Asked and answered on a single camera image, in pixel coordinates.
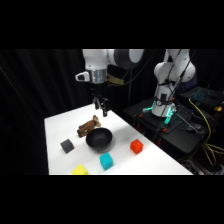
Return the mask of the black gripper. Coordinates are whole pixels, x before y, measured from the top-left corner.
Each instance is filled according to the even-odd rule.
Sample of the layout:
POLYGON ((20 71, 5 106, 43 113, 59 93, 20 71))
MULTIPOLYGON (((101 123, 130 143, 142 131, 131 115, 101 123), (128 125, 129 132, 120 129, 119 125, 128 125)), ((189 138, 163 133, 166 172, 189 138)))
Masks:
POLYGON ((106 117, 108 113, 108 102, 109 102, 108 99, 105 98, 106 91, 107 91, 107 84, 106 83, 101 83, 101 84, 91 83, 90 90, 91 90, 91 93, 95 96, 93 100, 93 103, 95 104, 95 109, 98 110, 98 109, 101 109, 102 107, 103 117, 106 117), (103 97, 101 105, 100 105, 100 101, 98 97, 96 96, 103 97))

